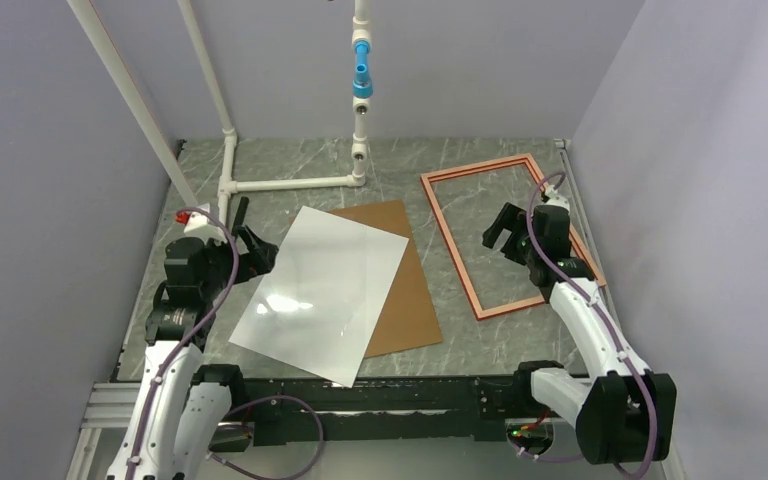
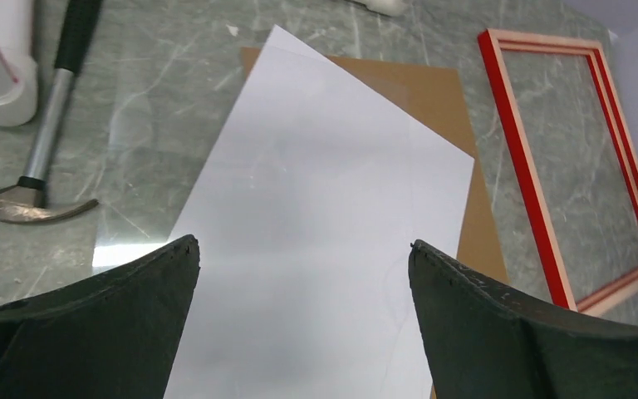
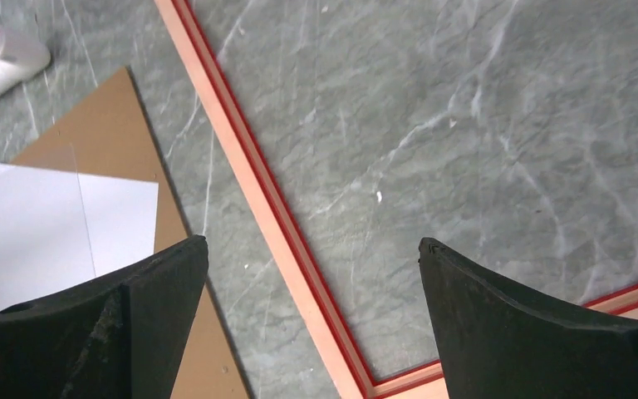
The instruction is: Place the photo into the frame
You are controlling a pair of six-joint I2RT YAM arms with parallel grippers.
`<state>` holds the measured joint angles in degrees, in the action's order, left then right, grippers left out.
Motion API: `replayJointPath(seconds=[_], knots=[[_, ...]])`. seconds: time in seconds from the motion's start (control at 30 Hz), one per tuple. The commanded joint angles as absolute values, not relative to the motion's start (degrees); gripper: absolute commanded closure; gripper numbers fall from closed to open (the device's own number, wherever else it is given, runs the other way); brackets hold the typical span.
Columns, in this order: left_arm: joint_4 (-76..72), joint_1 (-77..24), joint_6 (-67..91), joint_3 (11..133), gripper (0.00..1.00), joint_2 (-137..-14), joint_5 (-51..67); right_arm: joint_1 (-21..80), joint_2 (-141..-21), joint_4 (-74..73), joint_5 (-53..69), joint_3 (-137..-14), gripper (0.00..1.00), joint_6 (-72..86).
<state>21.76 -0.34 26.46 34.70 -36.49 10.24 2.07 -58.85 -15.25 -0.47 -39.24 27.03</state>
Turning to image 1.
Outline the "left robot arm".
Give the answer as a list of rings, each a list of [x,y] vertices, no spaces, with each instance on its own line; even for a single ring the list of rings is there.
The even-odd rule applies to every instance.
[[[165,280],[146,321],[143,376],[109,479],[191,479],[219,423],[239,417],[248,394],[241,369],[207,364],[204,350],[221,299],[269,273],[278,247],[236,227],[225,242],[184,237],[165,249]]]

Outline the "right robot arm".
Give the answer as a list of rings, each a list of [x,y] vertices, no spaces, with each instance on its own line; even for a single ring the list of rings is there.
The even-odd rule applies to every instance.
[[[505,204],[483,232],[482,244],[501,248],[524,265],[542,298],[560,317],[582,356],[590,383],[584,385],[555,361],[523,362],[513,376],[511,401],[534,415],[547,408],[567,421],[584,459],[594,465],[637,462],[669,455],[677,388],[656,373],[619,331],[599,292],[592,268],[572,254],[567,208],[539,204],[531,210]]]

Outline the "white photo sheet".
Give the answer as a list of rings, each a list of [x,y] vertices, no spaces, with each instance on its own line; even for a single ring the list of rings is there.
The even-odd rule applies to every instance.
[[[303,207],[231,343],[352,386],[407,245],[404,236]]]

